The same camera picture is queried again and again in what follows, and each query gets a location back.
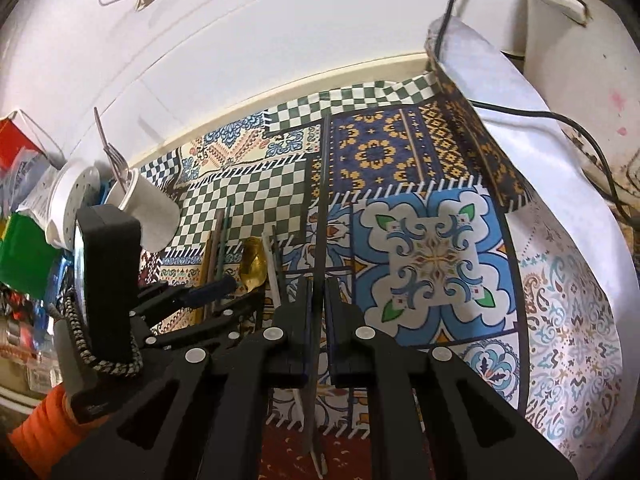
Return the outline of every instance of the red packaging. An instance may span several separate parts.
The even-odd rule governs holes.
[[[0,121],[0,170],[9,171],[21,148],[40,152],[13,121],[9,119]]]

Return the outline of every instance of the triangular cutout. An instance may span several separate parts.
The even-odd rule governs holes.
[[[148,403],[140,407],[135,415],[118,428],[118,436],[142,449],[152,449],[169,409],[174,403],[179,386],[178,381],[169,381]]]
[[[491,447],[515,436],[511,423],[467,381],[457,381],[456,386],[481,447]]]

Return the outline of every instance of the power cord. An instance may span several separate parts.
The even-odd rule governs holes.
[[[442,25],[440,26],[438,36],[436,37],[435,47],[433,49],[436,60],[440,59],[442,42],[444,40],[444,35],[447,31],[447,27],[449,26],[451,15],[453,13],[453,6],[455,3],[456,3],[456,0],[449,0],[449,3],[447,4],[447,10],[442,19]],[[571,126],[575,131],[577,131],[581,136],[583,136],[584,139],[587,140],[587,142],[591,145],[593,150],[596,152],[596,155],[598,156],[598,159],[602,164],[602,171],[607,179],[607,183],[609,184],[611,198],[613,200],[613,203],[616,206],[616,209],[620,213],[620,216],[624,219],[624,221],[627,224],[629,224],[634,229],[640,229],[640,223],[635,222],[624,209],[624,204],[622,200],[620,200],[620,197],[618,196],[618,192],[616,190],[616,182],[613,179],[613,174],[611,173],[609,163],[607,162],[607,158],[602,152],[602,149],[600,148],[596,140],[591,136],[591,134],[587,130],[585,130],[582,126],[580,126],[580,124],[578,124],[577,122],[575,122],[574,120],[568,117],[565,117],[564,115],[556,114],[554,112],[535,111],[535,110],[517,110],[516,108],[508,108],[506,106],[498,106],[498,105],[492,105],[488,103],[481,103],[479,101],[469,100],[469,102],[475,108],[482,108],[484,110],[492,110],[494,112],[500,112],[503,114],[515,115],[520,117],[537,117],[537,118],[555,119],[556,121],[560,121],[561,123]]]

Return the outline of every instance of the black and white rope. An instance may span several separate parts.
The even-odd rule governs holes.
[[[69,292],[62,303],[62,315],[68,320],[69,327],[76,343],[76,348],[82,361],[87,366],[91,367],[96,372],[103,374],[109,374],[114,376],[131,377],[137,375],[142,370],[142,355],[140,349],[136,343],[133,333],[131,334],[131,353],[133,355],[133,361],[130,363],[113,363],[98,359],[94,356],[89,349],[89,345],[84,337],[84,331],[82,330],[82,323],[80,323],[76,302],[74,301],[75,295],[73,292]]]

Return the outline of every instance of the gold spoon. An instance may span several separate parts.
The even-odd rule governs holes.
[[[262,239],[257,236],[248,237],[242,248],[240,261],[240,280],[247,292],[261,286],[267,280],[267,258],[264,254]]]

